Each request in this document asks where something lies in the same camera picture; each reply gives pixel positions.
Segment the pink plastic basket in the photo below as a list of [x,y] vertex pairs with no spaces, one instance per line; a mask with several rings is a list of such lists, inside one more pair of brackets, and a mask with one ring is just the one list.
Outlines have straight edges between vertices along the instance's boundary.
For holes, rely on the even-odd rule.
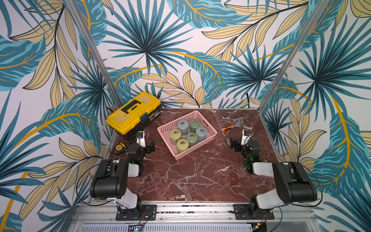
[[199,111],[162,125],[157,131],[175,160],[199,149],[217,135],[217,131]]

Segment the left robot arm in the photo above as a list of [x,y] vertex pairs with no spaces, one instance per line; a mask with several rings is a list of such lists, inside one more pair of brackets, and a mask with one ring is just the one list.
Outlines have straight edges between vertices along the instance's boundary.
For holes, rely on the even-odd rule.
[[146,154],[155,150],[153,142],[144,147],[138,143],[131,143],[128,146],[123,143],[116,144],[114,154],[124,157],[101,161],[89,189],[90,196],[116,203],[118,211],[142,212],[141,199],[128,189],[128,179],[142,175]]

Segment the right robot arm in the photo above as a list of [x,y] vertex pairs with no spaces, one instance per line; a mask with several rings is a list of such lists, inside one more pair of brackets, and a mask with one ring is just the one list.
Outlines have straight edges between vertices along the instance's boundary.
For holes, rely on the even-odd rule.
[[231,139],[231,149],[241,153],[243,167],[248,173],[274,180],[275,189],[251,197],[247,208],[250,213],[317,200],[317,190],[301,163],[263,162],[260,160],[260,144],[255,140],[238,142]]

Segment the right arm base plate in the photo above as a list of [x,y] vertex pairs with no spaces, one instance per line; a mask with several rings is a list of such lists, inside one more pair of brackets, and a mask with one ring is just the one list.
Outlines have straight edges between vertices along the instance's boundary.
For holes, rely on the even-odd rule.
[[273,220],[275,219],[272,210],[259,209],[249,204],[234,204],[233,213],[236,220]]

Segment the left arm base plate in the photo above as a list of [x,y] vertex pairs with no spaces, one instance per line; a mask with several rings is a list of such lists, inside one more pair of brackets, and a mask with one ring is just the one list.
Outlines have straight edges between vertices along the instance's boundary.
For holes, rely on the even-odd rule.
[[143,205],[135,209],[122,209],[117,206],[116,221],[154,221],[156,219],[157,205]]

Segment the yellow-green tea canister front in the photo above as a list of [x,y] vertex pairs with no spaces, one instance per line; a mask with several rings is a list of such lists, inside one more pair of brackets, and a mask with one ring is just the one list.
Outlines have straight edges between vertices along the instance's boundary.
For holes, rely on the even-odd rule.
[[188,150],[189,149],[189,141],[186,140],[186,139],[179,139],[176,142],[176,148],[177,148],[178,154]]

